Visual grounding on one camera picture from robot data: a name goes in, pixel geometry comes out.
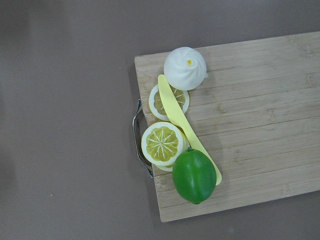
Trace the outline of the lower lemon slice toy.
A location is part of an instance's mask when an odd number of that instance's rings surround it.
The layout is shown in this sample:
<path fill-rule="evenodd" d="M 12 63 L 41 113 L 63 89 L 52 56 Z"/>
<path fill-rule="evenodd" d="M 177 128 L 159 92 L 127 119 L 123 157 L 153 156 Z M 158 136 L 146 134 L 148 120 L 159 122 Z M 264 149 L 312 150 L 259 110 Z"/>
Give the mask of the lower lemon slice toy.
<path fill-rule="evenodd" d="M 149 126 L 141 138 L 145 158 L 156 166 L 171 166 L 189 143 L 184 133 L 170 122 L 156 122 Z"/>

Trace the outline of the wooden cutting board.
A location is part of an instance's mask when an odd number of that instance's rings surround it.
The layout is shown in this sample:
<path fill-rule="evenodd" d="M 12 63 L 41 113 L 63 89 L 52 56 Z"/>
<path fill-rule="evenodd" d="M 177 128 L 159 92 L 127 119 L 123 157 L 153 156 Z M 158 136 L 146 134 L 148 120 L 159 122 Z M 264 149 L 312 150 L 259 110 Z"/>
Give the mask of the wooden cutting board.
<path fill-rule="evenodd" d="M 195 205 L 154 169 L 160 219 L 170 222 L 318 191 L 320 34 L 200 47 L 208 77 L 186 118 L 222 181 Z"/>

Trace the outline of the bottom lemon slice toy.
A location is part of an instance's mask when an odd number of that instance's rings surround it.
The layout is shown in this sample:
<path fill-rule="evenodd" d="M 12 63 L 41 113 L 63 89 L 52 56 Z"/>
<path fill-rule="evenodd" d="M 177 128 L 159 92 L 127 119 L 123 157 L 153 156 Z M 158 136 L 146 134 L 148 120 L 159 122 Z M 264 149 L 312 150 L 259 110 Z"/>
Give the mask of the bottom lemon slice toy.
<path fill-rule="evenodd" d="M 185 134 L 183 132 L 181 132 L 181 135 L 182 135 L 182 139 L 183 139 L 183 149 L 182 151 L 185 151 L 187 150 L 187 148 L 190 147 L 190 144 L 185 136 Z M 160 165 L 156 165 L 156 167 L 162 171 L 165 171 L 165 172 L 172 172 L 173 170 L 173 166 L 174 164 L 171 164 L 171 165 L 166 165 L 166 166 L 160 166 Z"/>

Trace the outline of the upper lemon slice toy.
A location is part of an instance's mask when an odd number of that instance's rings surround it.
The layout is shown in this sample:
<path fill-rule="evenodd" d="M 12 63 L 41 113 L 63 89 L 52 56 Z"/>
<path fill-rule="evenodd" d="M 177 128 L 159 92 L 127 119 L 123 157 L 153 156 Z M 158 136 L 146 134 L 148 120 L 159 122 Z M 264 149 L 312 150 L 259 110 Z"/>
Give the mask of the upper lemon slice toy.
<path fill-rule="evenodd" d="M 186 90 L 178 90 L 174 87 L 170 87 L 175 99 L 177 101 L 177 103 L 179 104 L 182 112 L 185 114 L 189 108 L 189 103 L 190 103 L 190 96 L 188 91 Z M 152 114 L 162 120 L 162 121 L 169 121 L 169 118 L 165 112 L 165 109 L 163 107 L 163 103 L 161 101 L 161 96 L 160 96 L 160 92 L 159 92 L 159 87 L 158 84 L 156 84 L 149 95 L 148 98 L 148 104 L 149 104 L 149 108 L 152 112 Z"/>

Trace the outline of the lemon slice toy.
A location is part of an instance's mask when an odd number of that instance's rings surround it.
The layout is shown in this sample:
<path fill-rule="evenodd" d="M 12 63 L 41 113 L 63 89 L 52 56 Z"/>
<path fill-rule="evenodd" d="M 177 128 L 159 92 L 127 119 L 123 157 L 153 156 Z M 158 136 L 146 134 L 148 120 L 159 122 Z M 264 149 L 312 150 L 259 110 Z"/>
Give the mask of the lemon slice toy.
<path fill-rule="evenodd" d="M 145 158 L 156 166 L 171 166 L 189 143 L 184 133 L 170 122 L 156 122 L 149 126 L 141 138 Z"/>
<path fill-rule="evenodd" d="M 182 135 L 182 139 L 183 139 L 183 149 L 182 151 L 185 151 L 187 150 L 187 148 L 190 147 L 190 144 L 185 136 L 185 134 L 183 132 L 181 132 L 181 135 Z M 171 165 L 166 165 L 166 166 L 160 166 L 160 165 L 156 165 L 156 167 L 162 171 L 165 171 L 165 172 L 172 172 L 173 170 L 173 166 L 174 164 L 171 164 Z"/>
<path fill-rule="evenodd" d="M 178 90 L 174 87 L 170 87 L 175 99 L 177 101 L 177 103 L 179 104 L 182 112 L 185 114 L 189 108 L 189 103 L 190 103 L 190 96 L 188 91 L 186 90 Z M 152 112 L 152 114 L 162 120 L 162 121 L 169 121 L 169 118 L 165 112 L 165 109 L 163 107 L 163 103 L 161 101 L 161 96 L 160 96 L 160 92 L 159 92 L 159 87 L 158 84 L 156 84 L 149 95 L 148 98 L 148 104 L 149 104 L 149 108 Z"/>

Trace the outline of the green lime toy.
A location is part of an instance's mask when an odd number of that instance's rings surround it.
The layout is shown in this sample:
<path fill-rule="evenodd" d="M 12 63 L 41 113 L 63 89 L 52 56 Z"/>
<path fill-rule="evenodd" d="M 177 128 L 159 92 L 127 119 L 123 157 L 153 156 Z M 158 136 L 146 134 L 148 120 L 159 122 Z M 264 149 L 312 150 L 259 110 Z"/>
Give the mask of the green lime toy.
<path fill-rule="evenodd" d="M 212 195 L 217 174 L 204 153 L 189 147 L 177 157 L 172 179 L 178 194 L 186 201 L 198 205 Z"/>

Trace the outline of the white steamed bun toy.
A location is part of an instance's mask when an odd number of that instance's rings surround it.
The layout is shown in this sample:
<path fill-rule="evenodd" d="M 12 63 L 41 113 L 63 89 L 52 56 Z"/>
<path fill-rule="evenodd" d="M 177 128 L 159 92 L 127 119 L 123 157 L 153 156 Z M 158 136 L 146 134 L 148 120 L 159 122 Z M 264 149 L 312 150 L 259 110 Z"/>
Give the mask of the white steamed bun toy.
<path fill-rule="evenodd" d="M 165 59 L 164 75 L 174 88 L 189 91 L 197 88 L 208 77 L 203 56 L 191 47 L 179 47 Z"/>

